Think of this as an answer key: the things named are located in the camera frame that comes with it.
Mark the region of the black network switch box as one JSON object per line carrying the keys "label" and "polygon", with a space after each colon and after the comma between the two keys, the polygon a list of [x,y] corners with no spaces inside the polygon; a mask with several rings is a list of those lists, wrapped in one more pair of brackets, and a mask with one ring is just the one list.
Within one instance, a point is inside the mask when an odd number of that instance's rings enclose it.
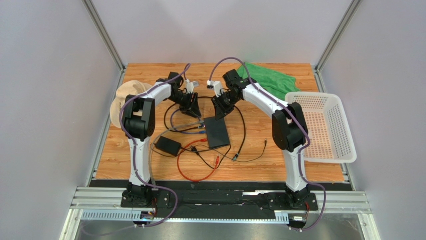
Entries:
{"label": "black network switch box", "polygon": [[204,126],[210,149],[217,149],[231,144],[224,118],[219,120],[216,120],[215,117],[205,118]]}

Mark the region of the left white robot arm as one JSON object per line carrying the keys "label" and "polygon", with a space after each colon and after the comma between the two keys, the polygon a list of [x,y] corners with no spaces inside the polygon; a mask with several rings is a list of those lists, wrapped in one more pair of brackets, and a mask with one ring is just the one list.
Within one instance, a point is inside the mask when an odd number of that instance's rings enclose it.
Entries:
{"label": "left white robot arm", "polygon": [[171,72],[159,79],[150,89],[137,95],[128,95],[120,111],[120,126],[128,137],[131,155],[131,174],[123,198],[140,205],[153,200],[150,171],[150,141],[156,128],[156,106],[170,100],[180,110],[193,117],[201,117],[197,81],[184,79],[181,73]]}

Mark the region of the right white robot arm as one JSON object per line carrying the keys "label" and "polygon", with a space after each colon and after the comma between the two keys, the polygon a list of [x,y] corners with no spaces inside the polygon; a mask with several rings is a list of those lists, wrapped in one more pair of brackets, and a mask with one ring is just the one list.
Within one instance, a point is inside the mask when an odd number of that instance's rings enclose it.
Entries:
{"label": "right white robot arm", "polygon": [[287,186],[285,200],[292,208],[304,204],[310,191],[303,179],[305,164],[302,148],[307,142],[308,128],[301,105],[280,100],[250,77],[241,78],[236,70],[227,72],[223,79],[227,90],[224,90],[220,81],[211,79],[207,81],[208,89],[215,92],[211,100],[215,119],[225,118],[241,100],[252,103],[269,116],[272,122],[273,141],[282,150],[285,160]]}

